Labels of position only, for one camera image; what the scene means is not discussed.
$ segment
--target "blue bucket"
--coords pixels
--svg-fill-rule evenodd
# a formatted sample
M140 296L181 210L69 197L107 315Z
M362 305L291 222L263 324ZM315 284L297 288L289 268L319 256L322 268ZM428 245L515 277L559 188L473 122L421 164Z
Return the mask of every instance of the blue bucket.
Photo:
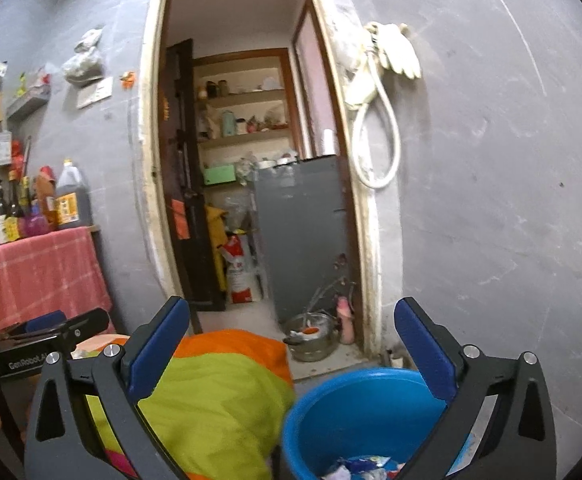
M407 462L445 408L418 372L350 372L298 401L287 415L282 449L297 480L319 478L338 458L379 455Z

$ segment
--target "green cloth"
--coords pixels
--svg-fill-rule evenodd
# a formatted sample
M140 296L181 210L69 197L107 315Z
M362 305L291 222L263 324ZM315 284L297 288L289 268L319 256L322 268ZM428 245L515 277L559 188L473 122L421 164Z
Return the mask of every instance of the green cloth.
M122 453L100 400L87 398L105 448ZM138 406L184 472L209 480L270 480L265 460L294 399L291 386L264 366L218 353L171 359Z

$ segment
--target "doorway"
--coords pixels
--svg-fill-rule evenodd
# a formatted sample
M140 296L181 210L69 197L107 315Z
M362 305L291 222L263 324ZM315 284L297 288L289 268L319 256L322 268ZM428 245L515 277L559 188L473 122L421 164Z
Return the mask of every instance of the doorway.
M218 6L227 1L230 9ZM334 296L346 297L362 346L346 124L313 1L163 0L162 8L156 187L170 268L202 330L281 338L314 292L335 283L316 308L333 311ZM256 178L238 170L249 163ZM217 210L222 231L241 233L242 250L257 261L253 303L226 291Z

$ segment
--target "pink wall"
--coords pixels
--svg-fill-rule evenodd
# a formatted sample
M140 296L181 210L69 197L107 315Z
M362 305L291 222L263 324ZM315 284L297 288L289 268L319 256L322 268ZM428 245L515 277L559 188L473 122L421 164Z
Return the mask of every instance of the pink wall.
M309 129L313 132L317 144L315 155L337 154L335 136L324 136L324 130L335 132L335 118L318 39L309 14L305 16L295 49L309 103L309 110L307 110Z

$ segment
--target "pink bottle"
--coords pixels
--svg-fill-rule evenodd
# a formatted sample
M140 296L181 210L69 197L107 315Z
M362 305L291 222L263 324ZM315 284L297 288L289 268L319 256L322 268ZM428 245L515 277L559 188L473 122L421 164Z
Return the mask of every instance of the pink bottle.
M353 330L353 313L351 312L351 307L347 298L340 296L338 298L337 306L338 317L342 321L342 335L340 336L340 342L343 345L351 345L356 340L356 334Z
M36 200L31 204L31 215L27 217L27 236L33 237L45 235L50 231L49 222L47 222L47 218L40 213L40 207Z

